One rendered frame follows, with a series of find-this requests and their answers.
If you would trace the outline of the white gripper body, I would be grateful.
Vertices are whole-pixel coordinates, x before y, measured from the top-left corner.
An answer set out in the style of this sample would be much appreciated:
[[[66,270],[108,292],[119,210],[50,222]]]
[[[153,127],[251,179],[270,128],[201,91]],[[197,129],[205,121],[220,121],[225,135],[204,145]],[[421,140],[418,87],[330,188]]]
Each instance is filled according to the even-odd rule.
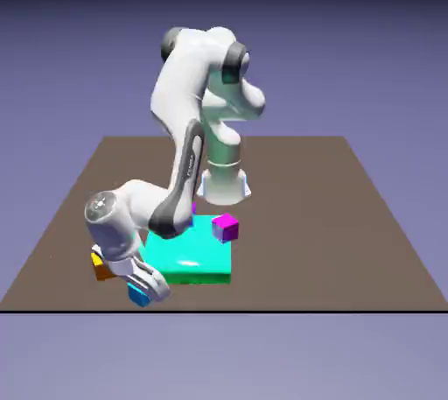
[[[156,302],[165,300],[171,293],[164,276],[137,256],[116,262],[115,274]]]

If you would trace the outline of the small blue cube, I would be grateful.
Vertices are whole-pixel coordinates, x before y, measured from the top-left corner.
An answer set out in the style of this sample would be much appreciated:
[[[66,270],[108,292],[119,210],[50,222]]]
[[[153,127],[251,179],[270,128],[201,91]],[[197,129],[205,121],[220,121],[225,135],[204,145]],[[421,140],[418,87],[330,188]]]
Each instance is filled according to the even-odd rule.
[[[128,284],[128,296],[134,304],[140,307],[146,307],[151,303],[151,298],[133,284]]]

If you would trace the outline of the small orange cube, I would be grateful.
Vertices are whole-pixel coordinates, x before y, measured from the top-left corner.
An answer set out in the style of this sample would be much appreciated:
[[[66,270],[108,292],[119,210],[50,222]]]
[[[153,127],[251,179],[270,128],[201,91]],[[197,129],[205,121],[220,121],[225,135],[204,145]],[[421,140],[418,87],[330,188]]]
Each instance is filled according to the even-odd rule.
[[[115,278],[116,275],[109,269],[109,267],[102,261],[102,259],[94,252],[90,254],[93,264],[94,274],[97,281],[106,281]]]

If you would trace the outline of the large cyan box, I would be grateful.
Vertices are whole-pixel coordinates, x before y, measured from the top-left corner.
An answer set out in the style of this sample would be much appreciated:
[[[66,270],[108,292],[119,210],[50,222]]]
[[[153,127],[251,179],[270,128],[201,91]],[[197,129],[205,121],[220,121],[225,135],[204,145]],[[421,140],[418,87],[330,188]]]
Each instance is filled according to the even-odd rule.
[[[229,284],[231,242],[213,235],[212,220],[211,215],[195,215],[193,225],[172,239],[149,232],[140,248],[143,260],[168,284]]]

